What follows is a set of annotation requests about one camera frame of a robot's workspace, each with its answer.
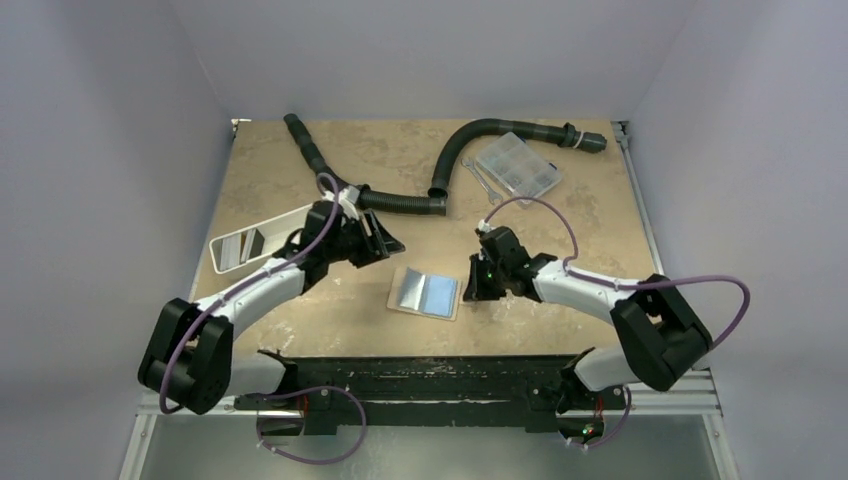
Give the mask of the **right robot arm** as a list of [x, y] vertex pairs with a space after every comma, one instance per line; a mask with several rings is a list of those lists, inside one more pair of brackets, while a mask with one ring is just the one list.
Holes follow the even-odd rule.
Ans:
[[662, 275], [642, 281], [595, 275], [554, 255], [530, 255], [508, 227], [475, 233], [480, 250], [469, 258], [464, 301], [512, 294], [565, 306], [614, 328], [617, 345], [590, 348], [564, 368], [561, 392], [573, 406], [584, 407], [601, 390], [630, 383], [667, 391], [714, 345], [708, 328]]

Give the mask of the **white plastic tray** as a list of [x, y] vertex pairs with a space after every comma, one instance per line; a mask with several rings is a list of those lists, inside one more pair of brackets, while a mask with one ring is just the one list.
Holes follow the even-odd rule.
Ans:
[[213, 238], [209, 251], [215, 273], [235, 281], [257, 270], [295, 230], [303, 227], [310, 208], [311, 205], [302, 206]]

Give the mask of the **clear plastic compartment box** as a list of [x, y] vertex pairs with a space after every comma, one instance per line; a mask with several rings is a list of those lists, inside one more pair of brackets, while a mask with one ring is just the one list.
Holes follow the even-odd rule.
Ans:
[[511, 197], [540, 198], [563, 179], [562, 173], [514, 133], [483, 147], [476, 161]]

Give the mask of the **beige card holder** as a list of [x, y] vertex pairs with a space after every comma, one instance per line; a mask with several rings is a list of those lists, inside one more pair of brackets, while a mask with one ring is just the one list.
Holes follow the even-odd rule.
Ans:
[[443, 321], [455, 321], [462, 282], [454, 277], [410, 267], [395, 270], [386, 307], [390, 310]]

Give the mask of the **aluminium frame rail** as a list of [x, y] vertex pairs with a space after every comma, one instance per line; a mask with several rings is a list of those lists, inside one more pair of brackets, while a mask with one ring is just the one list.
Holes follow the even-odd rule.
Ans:
[[298, 407], [142, 397], [124, 479], [735, 479], [710, 373], [557, 412], [558, 356], [302, 359]]

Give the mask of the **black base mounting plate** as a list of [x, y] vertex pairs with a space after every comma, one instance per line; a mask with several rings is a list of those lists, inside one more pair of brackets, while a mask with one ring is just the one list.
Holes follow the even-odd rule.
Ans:
[[308, 435], [365, 425], [520, 428], [591, 438], [602, 432], [601, 409], [625, 406], [627, 384], [576, 391], [563, 370], [577, 357], [285, 358], [293, 366], [280, 393], [225, 398], [238, 410], [297, 410]]

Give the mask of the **silver cards in tray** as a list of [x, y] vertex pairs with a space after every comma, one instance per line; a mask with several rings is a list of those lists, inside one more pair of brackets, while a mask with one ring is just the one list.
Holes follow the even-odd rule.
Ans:
[[225, 236], [219, 242], [218, 270], [229, 271], [260, 256], [264, 243], [265, 236], [257, 228]]

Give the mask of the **silver open-end wrench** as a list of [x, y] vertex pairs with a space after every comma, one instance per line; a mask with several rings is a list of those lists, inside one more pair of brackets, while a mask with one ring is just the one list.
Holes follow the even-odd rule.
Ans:
[[491, 205], [498, 205], [503, 201], [503, 196], [489, 185], [483, 175], [478, 171], [475, 162], [471, 158], [463, 157], [461, 159], [461, 165], [466, 168], [480, 184], [486, 192], [487, 199]]

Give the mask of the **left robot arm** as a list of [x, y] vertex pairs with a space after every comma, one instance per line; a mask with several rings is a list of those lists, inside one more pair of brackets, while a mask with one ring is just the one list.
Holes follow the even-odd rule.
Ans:
[[363, 268], [406, 249], [372, 210], [347, 211], [320, 200], [295, 217], [301, 226], [290, 229], [254, 272], [200, 300], [175, 298], [163, 306], [138, 370], [140, 384], [157, 392], [162, 413], [204, 414], [240, 395], [260, 395], [275, 409], [292, 405], [298, 395], [298, 382], [287, 372], [292, 363], [270, 350], [237, 359], [235, 340], [311, 290], [332, 264]]

